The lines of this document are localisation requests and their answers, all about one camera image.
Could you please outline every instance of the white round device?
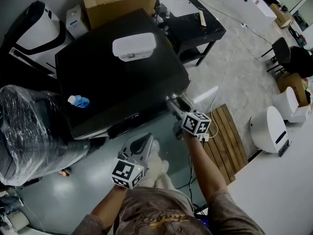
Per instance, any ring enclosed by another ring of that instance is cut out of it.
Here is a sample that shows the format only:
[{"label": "white round device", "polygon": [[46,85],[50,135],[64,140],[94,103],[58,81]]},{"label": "white round device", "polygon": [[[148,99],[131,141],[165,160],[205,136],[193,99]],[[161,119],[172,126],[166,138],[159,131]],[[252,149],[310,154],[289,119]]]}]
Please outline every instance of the white round device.
[{"label": "white round device", "polygon": [[251,118],[250,132],[255,146],[266,152],[279,153],[289,142],[284,120],[273,106]]}]

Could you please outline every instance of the cardboard box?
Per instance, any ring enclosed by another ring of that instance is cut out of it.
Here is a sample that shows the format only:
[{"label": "cardboard box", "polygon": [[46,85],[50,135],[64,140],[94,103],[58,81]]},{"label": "cardboard box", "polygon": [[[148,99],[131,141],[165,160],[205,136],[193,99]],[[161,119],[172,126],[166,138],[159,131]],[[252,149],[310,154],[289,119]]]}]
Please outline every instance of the cardboard box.
[{"label": "cardboard box", "polygon": [[144,8],[151,15],[156,0],[84,0],[92,29]]},{"label": "cardboard box", "polygon": [[291,87],[295,93],[299,107],[309,105],[307,96],[305,95],[305,89],[302,84],[302,78],[298,73],[284,74],[277,80],[277,85],[281,93],[284,92],[288,86]]},{"label": "cardboard box", "polygon": [[281,11],[277,4],[272,3],[270,5],[270,8],[277,16],[277,18],[275,19],[275,22],[278,24],[279,27],[284,28],[294,23],[293,16],[289,12]]}]

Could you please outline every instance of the brown t-shirt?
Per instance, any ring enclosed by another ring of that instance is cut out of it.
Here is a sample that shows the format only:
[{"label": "brown t-shirt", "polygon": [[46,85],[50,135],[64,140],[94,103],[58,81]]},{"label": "brown t-shirt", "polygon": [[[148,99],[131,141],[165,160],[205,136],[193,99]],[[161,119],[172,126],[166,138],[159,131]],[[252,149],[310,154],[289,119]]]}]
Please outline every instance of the brown t-shirt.
[{"label": "brown t-shirt", "polygon": [[[190,201],[183,193],[137,187],[128,191],[114,231],[117,235],[264,234],[227,191],[217,192],[208,205],[209,229],[194,217]],[[87,215],[72,234],[106,235],[105,228],[99,218]]]}]

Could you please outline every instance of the concrete floor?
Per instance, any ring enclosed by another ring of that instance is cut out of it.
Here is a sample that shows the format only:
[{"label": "concrete floor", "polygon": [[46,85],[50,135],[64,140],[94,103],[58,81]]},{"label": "concrete floor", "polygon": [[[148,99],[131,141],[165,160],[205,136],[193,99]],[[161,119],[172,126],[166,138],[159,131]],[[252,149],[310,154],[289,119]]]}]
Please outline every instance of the concrete floor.
[{"label": "concrete floor", "polygon": [[[240,14],[225,0],[202,1],[244,22]],[[186,65],[191,78],[191,84],[186,92],[189,99],[193,99],[214,86],[220,85],[232,55],[230,50],[234,49],[238,36],[242,36],[245,32],[244,28],[236,27],[240,25],[238,21],[205,4],[204,6],[220,21],[227,32],[221,40],[214,44],[200,66],[195,67],[195,62]],[[289,46],[298,46],[288,29],[280,29],[275,22],[270,27],[255,32],[271,43],[274,43],[280,37],[284,37]],[[217,108],[224,103],[227,104],[248,157],[251,157],[257,151],[249,132],[249,120],[264,108],[272,105],[273,94],[279,93],[272,73],[266,72],[269,67],[265,64],[265,61],[274,56],[273,52],[261,58],[269,49],[271,49],[271,45],[268,42],[247,29],[242,42],[240,41],[237,45],[224,82],[220,86],[218,97],[213,105],[213,108]],[[210,111],[210,104],[211,100],[203,101],[199,108],[207,113]]]},{"label": "concrete floor", "polygon": [[[240,20],[240,15],[223,0],[203,1]],[[191,78],[191,84],[186,92],[190,99],[220,85],[232,54],[230,50],[234,49],[238,41],[235,31],[239,36],[245,32],[244,28],[235,27],[239,25],[237,21],[210,7],[207,8],[219,19],[227,32],[220,41],[217,41],[199,67],[195,67],[195,62],[186,65]],[[283,36],[290,46],[296,45],[289,32],[281,30],[275,23],[259,34],[271,43]],[[243,43],[261,62],[252,56]],[[256,151],[256,147],[250,137],[248,121],[259,111],[270,106],[273,94],[278,93],[276,83],[272,75],[266,73],[268,67],[263,62],[273,55],[269,54],[264,59],[259,58],[270,48],[269,43],[247,30],[242,42],[238,43],[214,103],[214,108],[223,103],[227,104],[249,157]],[[198,107],[201,111],[208,112],[209,102],[204,100]],[[159,140],[160,156],[170,163],[168,174],[174,186],[180,187],[188,182],[190,172],[187,149],[172,133],[174,122],[174,117],[165,114],[145,126],[105,143],[99,150],[74,164],[73,174],[69,178],[54,173],[32,186],[19,190],[18,193],[38,216],[46,231],[70,234],[85,214],[90,213],[112,188],[108,171],[113,157],[117,155],[124,141],[142,132],[151,132]],[[193,202],[199,206],[204,205],[205,200],[197,182],[193,184],[192,190]],[[188,187],[182,191],[189,195]],[[42,230],[38,220],[28,208],[24,208],[23,212],[34,228]]]}]

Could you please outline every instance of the black tabletop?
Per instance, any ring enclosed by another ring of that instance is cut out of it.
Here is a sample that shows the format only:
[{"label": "black tabletop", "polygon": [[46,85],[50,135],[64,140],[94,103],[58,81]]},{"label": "black tabletop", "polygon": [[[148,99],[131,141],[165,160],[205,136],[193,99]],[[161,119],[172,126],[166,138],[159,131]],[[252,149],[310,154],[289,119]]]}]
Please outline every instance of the black tabletop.
[{"label": "black tabletop", "polygon": [[170,18],[167,19],[164,5],[156,9],[169,27],[171,34],[174,34],[175,39],[171,39],[171,42],[177,41],[179,45],[181,44],[182,50],[186,50],[221,39],[226,30],[220,22],[198,0],[189,1],[203,11],[206,27],[201,26],[199,13],[181,17],[175,17],[171,13]]},{"label": "black tabletop", "polygon": [[[151,32],[156,49],[149,58],[123,62],[112,53],[115,39]],[[56,55],[57,76],[75,138],[103,130],[179,94],[188,73],[160,29],[143,9],[80,37]],[[86,108],[67,102],[71,95],[90,100]]]}]

